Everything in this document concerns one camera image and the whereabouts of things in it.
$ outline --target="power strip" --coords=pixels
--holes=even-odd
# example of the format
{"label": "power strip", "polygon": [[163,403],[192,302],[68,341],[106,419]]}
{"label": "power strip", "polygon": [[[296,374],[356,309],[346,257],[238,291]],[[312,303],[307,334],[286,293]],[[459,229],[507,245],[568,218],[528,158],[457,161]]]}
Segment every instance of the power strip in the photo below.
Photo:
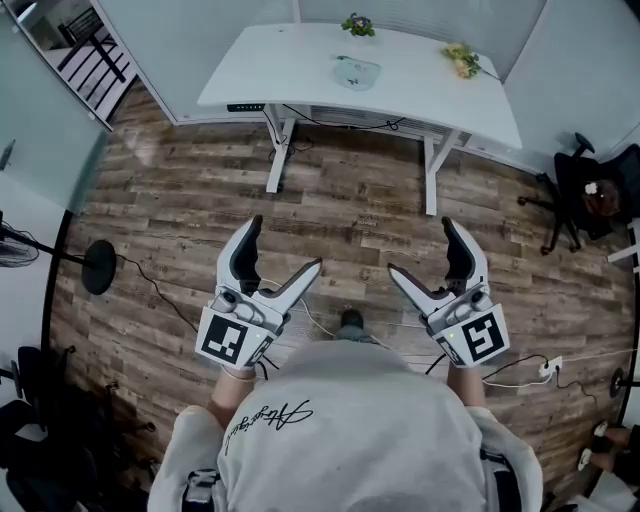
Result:
{"label": "power strip", "polygon": [[538,372],[540,377],[545,378],[556,373],[556,368],[562,369],[562,356],[555,357],[548,363],[542,363]]}
{"label": "power strip", "polygon": [[264,103],[234,103],[227,105],[227,112],[262,112]]}

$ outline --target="potted plant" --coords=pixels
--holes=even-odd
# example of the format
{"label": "potted plant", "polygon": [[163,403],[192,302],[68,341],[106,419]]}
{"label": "potted plant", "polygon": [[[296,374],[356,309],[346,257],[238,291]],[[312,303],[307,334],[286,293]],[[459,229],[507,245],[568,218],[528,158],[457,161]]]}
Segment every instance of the potted plant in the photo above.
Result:
{"label": "potted plant", "polygon": [[376,35],[371,20],[364,16],[358,16],[355,12],[344,21],[342,30],[349,30],[351,35],[356,38],[363,36],[373,37]]}

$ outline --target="white desk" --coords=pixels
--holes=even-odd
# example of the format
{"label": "white desk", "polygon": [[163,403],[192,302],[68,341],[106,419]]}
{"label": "white desk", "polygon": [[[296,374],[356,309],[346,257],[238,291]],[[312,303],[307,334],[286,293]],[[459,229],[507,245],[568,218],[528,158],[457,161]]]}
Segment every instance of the white desk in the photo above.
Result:
{"label": "white desk", "polygon": [[[613,254],[607,257],[609,263],[613,263],[614,261],[621,260],[623,258],[629,258],[631,256],[637,256],[640,259],[640,242],[638,242],[638,237],[640,237],[640,218],[633,219],[630,224],[627,225],[627,228],[633,231],[634,238],[636,239],[636,243],[627,247],[626,249],[622,249],[621,251],[614,252]],[[633,268],[634,274],[640,273],[640,267]]]}
{"label": "white desk", "polygon": [[[448,134],[437,148],[431,136],[424,138],[426,210],[435,215],[436,172],[460,132],[522,147],[502,84],[482,72],[471,80],[459,78],[440,53],[444,46],[384,29],[376,29],[374,38],[355,42],[339,25],[324,23],[247,27],[213,73],[198,104],[266,104],[264,111],[271,120],[267,126],[276,148],[268,192],[277,191],[286,159],[286,143],[278,142],[289,140],[296,121],[288,117],[282,127],[276,105],[360,109],[444,126]],[[334,81],[333,68],[341,55],[381,66],[371,89],[352,91]],[[486,57],[480,57],[480,64],[496,74]]]}

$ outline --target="gray sweatshirt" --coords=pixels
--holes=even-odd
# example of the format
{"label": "gray sweatshirt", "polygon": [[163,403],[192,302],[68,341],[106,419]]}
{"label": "gray sweatshirt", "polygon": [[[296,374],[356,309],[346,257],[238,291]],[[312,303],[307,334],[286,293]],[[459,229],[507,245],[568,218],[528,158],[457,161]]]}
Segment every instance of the gray sweatshirt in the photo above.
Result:
{"label": "gray sweatshirt", "polygon": [[216,511],[493,512],[494,474],[507,467],[522,511],[538,512],[533,451],[487,409],[465,408],[384,347],[319,342],[254,390],[226,431],[202,407],[183,411],[148,509],[181,510],[189,478],[213,470]]}

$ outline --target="cable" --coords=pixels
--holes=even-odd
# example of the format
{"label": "cable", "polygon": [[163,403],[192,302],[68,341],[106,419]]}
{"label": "cable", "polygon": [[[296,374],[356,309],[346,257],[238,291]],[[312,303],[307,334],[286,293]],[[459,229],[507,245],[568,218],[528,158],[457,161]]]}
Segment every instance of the cable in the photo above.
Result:
{"label": "cable", "polygon": [[516,364],[521,363],[523,361],[528,361],[529,359],[533,359],[534,357],[542,357],[546,361],[547,366],[549,365],[549,359],[547,358],[547,356],[542,355],[542,354],[531,354],[530,356],[523,357],[522,359],[518,359],[517,361],[513,361],[512,363],[505,364],[504,366],[501,366],[495,372],[490,373],[489,375],[485,375],[482,379],[484,381],[485,379],[488,379],[489,377],[493,377],[497,373],[500,373],[502,370],[506,370],[507,368],[510,368],[513,365],[516,365]]}
{"label": "cable", "polygon": [[296,114],[298,114],[300,117],[303,117],[307,121],[311,121],[313,124],[317,124],[318,126],[327,126],[329,128],[342,128],[344,130],[376,130],[378,128],[389,128],[390,130],[395,132],[395,131],[398,131],[398,129],[400,128],[398,126],[398,124],[406,119],[406,117],[401,117],[397,121],[393,121],[393,122],[386,121],[385,124],[381,124],[380,126],[353,126],[353,125],[349,125],[349,124],[335,124],[334,125],[334,124],[321,123],[319,121],[311,119],[310,117],[305,116],[302,112],[299,112],[295,108],[290,107],[286,103],[283,103],[282,106],[288,108],[289,110],[291,110],[293,112],[295,112]]}
{"label": "cable", "polygon": [[279,370],[280,367],[278,365],[276,365],[276,363],[274,363],[271,359],[269,359],[266,355],[262,355],[262,357],[264,357],[264,360],[269,363],[271,366],[273,366],[276,370]]}
{"label": "cable", "polygon": [[431,370],[433,370],[436,365],[442,361],[445,357],[447,357],[447,354],[442,354],[438,359],[436,359],[433,364],[431,366],[429,366],[429,368],[427,369],[426,372],[424,372],[425,375],[429,375],[431,373]]}
{"label": "cable", "polygon": [[[285,157],[285,162],[287,160],[289,160],[289,158],[291,158],[293,155],[295,155],[296,153],[304,153],[305,151],[309,151],[310,149],[313,149],[315,146],[315,142],[313,142],[311,139],[307,138],[306,139],[307,142],[309,142],[311,145],[308,148],[304,148],[304,149],[300,149],[299,147],[297,147],[296,145],[294,145],[293,143],[290,144],[285,144],[285,146],[287,146],[287,156]],[[273,163],[273,158],[274,155],[276,154],[276,148],[273,148],[270,152],[269,152],[269,156],[267,157],[267,159],[269,160],[269,163]]]}
{"label": "cable", "polygon": [[491,78],[495,78],[498,82],[501,82],[502,80],[500,80],[500,78],[498,78],[496,75],[494,75],[493,73],[489,73],[486,69],[484,68],[480,68],[480,71],[482,71],[485,75],[489,75]]}
{"label": "cable", "polygon": [[584,396],[587,396],[587,397],[589,397],[589,398],[593,398],[593,402],[594,402],[594,403],[595,403],[595,405],[596,405],[596,409],[597,409],[598,411],[600,411],[600,407],[598,407],[598,399],[596,398],[596,396],[595,396],[595,395],[592,395],[591,393],[587,393],[587,392],[585,391],[585,389],[584,389],[584,384],[582,384],[582,382],[580,382],[579,380],[574,380],[574,381],[569,382],[569,384],[567,384],[567,385],[565,385],[565,386],[561,386],[561,385],[560,385],[560,367],[559,367],[559,366],[556,366],[556,373],[557,373],[557,376],[556,376],[556,386],[558,387],[558,389],[567,389],[567,388],[570,388],[571,386],[573,386],[574,384],[577,384],[578,386],[580,386],[580,391],[582,391],[582,394],[583,394]]}
{"label": "cable", "polygon": [[[282,286],[280,283],[272,281],[271,279],[262,279],[262,281],[265,281],[265,282],[271,283],[271,284],[275,284],[276,286],[280,286],[280,287]],[[316,324],[320,329],[322,329],[324,332],[326,332],[329,336],[335,336],[335,333],[333,333],[331,331],[328,331],[327,329],[322,327],[322,325],[320,325],[318,322],[316,322],[314,320],[314,318],[311,316],[311,312],[309,311],[309,306],[307,306],[307,303],[304,301],[304,299],[302,297],[300,297],[300,302],[302,302],[302,305],[304,306],[304,309],[307,312],[307,316],[309,317],[309,320],[311,320],[314,324]],[[373,341],[375,341],[379,345],[383,346],[384,348],[388,348],[392,352],[394,351],[389,345],[383,343],[382,341],[380,341],[378,338],[376,338],[372,334],[368,334],[367,336],[369,336],[369,338],[371,338]]]}
{"label": "cable", "polygon": [[572,363],[574,361],[584,361],[585,359],[598,359],[600,357],[608,357],[608,356],[615,356],[617,354],[627,354],[629,352],[637,352],[638,349],[637,348],[630,348],[627,350],[617,350],[615,352],[605,352],[604,354],[596,354],[593,356],[581,356],[581,357],[570,357],[565,359],[564,357],[562,358],[562,362],[563,363]]}
{"label": "cable", "polygon": [[482,379],[482,382],[487,386],[494,386],[497,388],[528,388],[529,386],[541,386],[543,384],[547,384],[551,380],[551,376],[552,374],[549,374],[546,380],[543,380],[542,382],[529,382],[528,384],[496,384],[494,382],[487,382],[484,379]]}
{"label": "cable", "polygon": [[258,361],[256,364],[262,368],[262,371],[264,372],[264,380],[269,380],[269,375],[267,374],[267,367],[264,364],[262,364],[262,361]]}
{"label": "cable", "polygon": [[269,121],[269,124],[271,125],[271,129],[273,130],[273,138],[276,140],[276,144],[278,144],[278,146],[281,146],[282,144],[284,144],[287,141],[287,136],[285,135],[284,139],[282,139],[282,141],[279,141],[278,139],[276,139],[276,127],[273,126],[273,123],[271,122],[271,119],[269,118],[269,116],[267,115],[267,113],[263,110],[262,113],[264,114],[264,117],[267,118],[267,121]]}
{"label": "cable", "polygon": [[175,312],[178,314],[178,316],[179,316],[180,318],[182,318],[182,320],[184,320],[184,321],[189,325],[189,327],[191,327],[191,328],[194,330],[194,332],[196,332],[196,333],[198,332],[198,329],[197,329],[197,328],[196,328],[196,327],[195,327],[191,322],[189,322],[189,320],[187,320],[187,319],[182,315],[182,313],[180,313],[180,310],[176,307],[176,305],[175,305],[173,302],[171,302],[169,299],[167,299],[167,298],[162,294],[162,292],[160,291],[160,288],[158,288],[158,284],[157,284],[153,279],[151,279],[151,278],[149,278],[149,277],[147,277],[147,276],[145,275],[145,273],[142,271],[142,267],[140,266],[140,264],[139,264],[137,261],[130,260],[129,258],[124,257],[122,254],[117,254],[116,256],[120,256],[123,260],[128,261],[129,263],[133,263],[136,267],[138,267],[138,270],[140,271],[140,275],[141,275],[142,277],[144,277],[147,281],[149,281],[150,283],[152,283],[152,284],[153,284],[153,286],[155,286],[155,288],[156,288],[156,292],[158,293],[158,295],[160,296],[160,298],[161,298],[161,299],[163,299],[165,302],[167,302],[167,303],[168,303],[168,304],[169,304],[169,305],[170,305],[170,306],[175,310]]}

